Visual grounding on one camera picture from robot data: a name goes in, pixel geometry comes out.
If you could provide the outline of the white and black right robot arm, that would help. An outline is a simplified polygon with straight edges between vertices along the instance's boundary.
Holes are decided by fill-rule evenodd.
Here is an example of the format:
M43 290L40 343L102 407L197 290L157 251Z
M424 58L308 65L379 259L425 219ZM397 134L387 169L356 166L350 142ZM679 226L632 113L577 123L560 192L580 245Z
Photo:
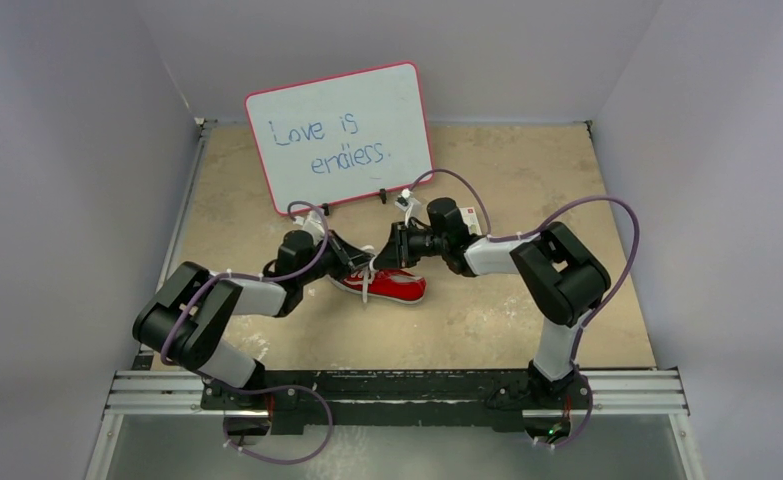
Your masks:
M528 392L540 406L555 405L578 377L580 331L613 285L608 270L561 222L497 240L472 233L451 198L431 201L426 211L425 225L415 220L392 225L372 268L409 268L424 257L439 257L464 277L519 276L543 316L539 346L528 366Z

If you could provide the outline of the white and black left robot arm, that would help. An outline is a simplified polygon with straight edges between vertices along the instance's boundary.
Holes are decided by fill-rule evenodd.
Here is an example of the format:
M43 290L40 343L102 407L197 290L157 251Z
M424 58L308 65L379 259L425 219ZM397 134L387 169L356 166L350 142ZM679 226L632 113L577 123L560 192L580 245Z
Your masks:
M285 317L303 300L306 285L324 277L342 279L372 257L335 232L315 238L293 230L259 276L215 274L184 262L138 314L132 336L169 362L226 384L227 397L251 409L264 399L265 367L225 340L231 318Z

